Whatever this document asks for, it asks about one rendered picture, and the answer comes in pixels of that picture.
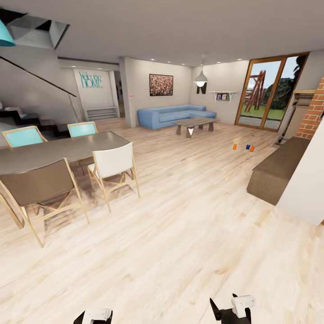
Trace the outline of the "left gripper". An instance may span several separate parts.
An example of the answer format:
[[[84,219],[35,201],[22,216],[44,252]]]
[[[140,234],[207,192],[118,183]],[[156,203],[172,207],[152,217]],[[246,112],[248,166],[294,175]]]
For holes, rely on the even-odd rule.
[[[79,317],[77,317],[77,319],[73,323],[74,324],[82,324],[84,313],[85,313],[85,311],[82,312],[81,315],[79,315]],[[112,316],[110,316],[106,320],[94,320],[93,324],[111,324],[111,321],[112,321]]]

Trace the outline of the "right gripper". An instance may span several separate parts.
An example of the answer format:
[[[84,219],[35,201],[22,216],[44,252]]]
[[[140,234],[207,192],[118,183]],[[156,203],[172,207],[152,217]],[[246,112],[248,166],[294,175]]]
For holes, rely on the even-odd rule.
[[[211,298],[209,300],[215,318],[217,321],[221,321],[221,324],[251,324],[251,311],[249,307],[245,308],[246,317],[239,318],[232,309],[219,309]]]

